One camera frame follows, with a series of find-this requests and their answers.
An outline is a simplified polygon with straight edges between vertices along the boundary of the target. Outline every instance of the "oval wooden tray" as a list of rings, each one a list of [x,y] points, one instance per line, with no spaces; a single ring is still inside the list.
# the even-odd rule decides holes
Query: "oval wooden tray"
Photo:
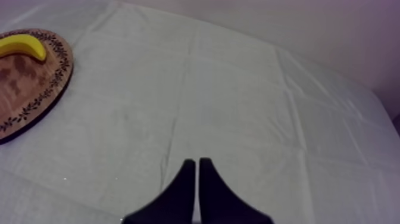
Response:
[[[57,103],[71,78],[73,55],[69,44],[42,29],[13,30],[0,39],[28,34],[44,45],[44,62],[23,54],[0,58],[0,144],[37,123]]]

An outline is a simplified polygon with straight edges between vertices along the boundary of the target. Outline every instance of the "crease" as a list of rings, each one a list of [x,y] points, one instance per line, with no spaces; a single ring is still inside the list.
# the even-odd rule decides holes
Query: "crease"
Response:
[[[357,150],[357,152],[359,153],[359,155],[362,159],[362,162],[364,162],[366,166],[370,167],[365,155],[363,154],[363,152],[360,149],[360,146],[357,144],[357,141],[355,140],[353,133],[350,131],[350,127],[348,126],[347,122],[343,121],[343,124],[345,125],[346,130],[349,133],[349,136],[351,138],[351,141],[353,142],[355,149]]]
[[[39,4],[33,8],[31,8],[30,10],[26,11],[25,13],[23,13],[22,15],[12,19],[10,22],[8,22],[4,27],[6,27],[6,29],[8,29],[9,26],[19,23],[27,18],[29,18],[30,16],[32,16],[34,13],[38,12],[39,10],[41,10],[42,8],[45,7],[45,4]]]
[[[329,91],[319,81],[317,81],[307,69],[305,69],[296,59],[294,59],[292,55],[289,56],[290,60],[293,61],[293,63],[304,72],[306,77],[309,78],[312,83],[314,83],[325,95],[330,96]]]
[[[183,64],[183,66],[185,67],[185,70],[183,72],[180,90],[179,90],[179,94],[178,94],[178,104],[177,104],[177,110],[176,110],[177,114],[176,114],[176,117],[174,117],[174,120],[172,122],[171,136],[170,136],[170,140],[168,142],[167,152],[164,155],[164,157],[162,158],[161,164],[160,164],[160,172],[161,172],[160,192],[163,190],[163,186],[165,185],[165,181],[166,181],[166,177],[167,177],[167,170],[168,170],[169,161],[171,159],[171,152],[172,152],[173,140],[174,140],[175,131],[176,131],[176,124],[177,124],[177,121],[179,118],[179,111],[180,111],[183,87],[185,85],[186,76],[190,71],[189,57],[185,58],[185,62]]]

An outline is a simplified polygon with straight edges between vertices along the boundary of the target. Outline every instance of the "yellow banana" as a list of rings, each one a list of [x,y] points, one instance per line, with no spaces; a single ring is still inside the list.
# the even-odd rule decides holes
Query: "yellow banana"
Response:
[[[39,61],[46,59],[46,49],[42,43],[34,36],[27,34],[12,35],[0,39],[0,57],[15,53],[27,54]]]

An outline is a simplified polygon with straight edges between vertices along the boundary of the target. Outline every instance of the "white wall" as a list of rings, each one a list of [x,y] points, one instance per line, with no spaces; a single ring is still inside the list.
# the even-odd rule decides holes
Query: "white wall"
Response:
[[[374,90],[391,117],[400,112],[400,1],[126,1],[209,21],[297,52]]]

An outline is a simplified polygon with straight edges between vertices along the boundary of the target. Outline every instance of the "white sheet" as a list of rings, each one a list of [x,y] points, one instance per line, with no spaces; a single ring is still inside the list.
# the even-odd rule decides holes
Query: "white sheet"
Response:
[[[3,5],[1,31],[61,34],[75,70],[46,118],[0,147],[0,223],[119,223],[199,157],[277,224],[400,222],[400,141],[363,87],[132,4]]]

